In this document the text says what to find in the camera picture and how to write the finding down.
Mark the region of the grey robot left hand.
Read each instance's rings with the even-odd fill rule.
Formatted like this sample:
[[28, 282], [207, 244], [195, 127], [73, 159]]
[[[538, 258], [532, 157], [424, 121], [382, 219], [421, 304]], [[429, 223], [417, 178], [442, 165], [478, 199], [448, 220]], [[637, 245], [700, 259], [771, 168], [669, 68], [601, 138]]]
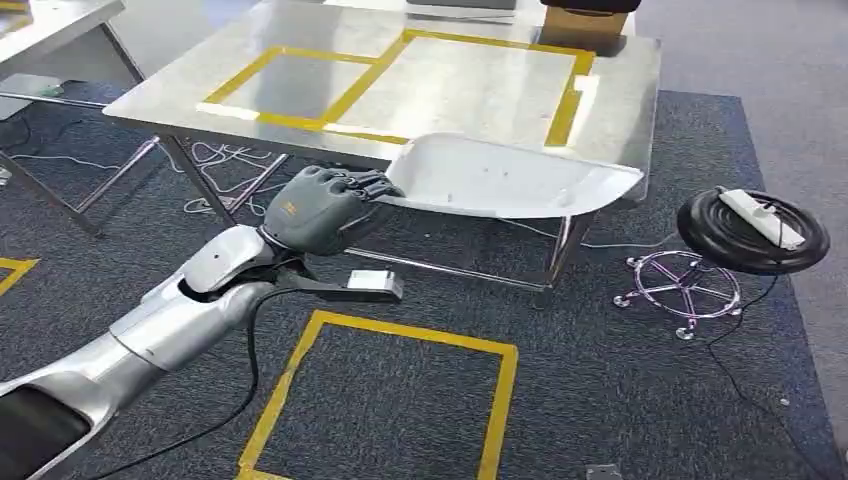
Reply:
[[377, 170], [357, 172], [310, 165], [275, 195], [258, 231], [281, 249], [335, 255], [386, 222], [390, 209], [381, 206], [380, 198], [404, 196]]

